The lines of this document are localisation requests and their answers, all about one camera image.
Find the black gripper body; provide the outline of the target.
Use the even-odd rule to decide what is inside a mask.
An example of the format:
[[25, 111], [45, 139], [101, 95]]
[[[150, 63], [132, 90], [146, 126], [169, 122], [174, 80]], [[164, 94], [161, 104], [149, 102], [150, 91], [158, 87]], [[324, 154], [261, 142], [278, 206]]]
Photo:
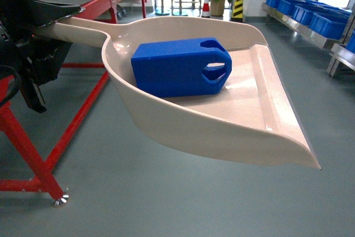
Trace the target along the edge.
[[31, 80], [29, 28], [35, 24], [34, 0], [1, 0], [1, 78], [11, 74]]

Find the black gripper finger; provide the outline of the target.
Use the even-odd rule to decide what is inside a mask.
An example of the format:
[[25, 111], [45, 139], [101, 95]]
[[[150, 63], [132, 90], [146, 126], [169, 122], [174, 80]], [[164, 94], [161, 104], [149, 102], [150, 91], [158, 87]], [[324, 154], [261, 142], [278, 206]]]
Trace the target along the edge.
[[28, 108], [44, 113], [45, 101], [39, 86], [58, 78], [72, 43], [56, 39], [33, 39], [29, 45], [30, 54], [23, 60], [19, 72], [22, 80], [20, 91]]
[[34, 0], [29, 7], [30, 24], [35, 27], [43, 27], [57, 22], [63, 18], [72, 17], [84, 11], [84, 8], [76, 4], [64, 4], [43, 2]]

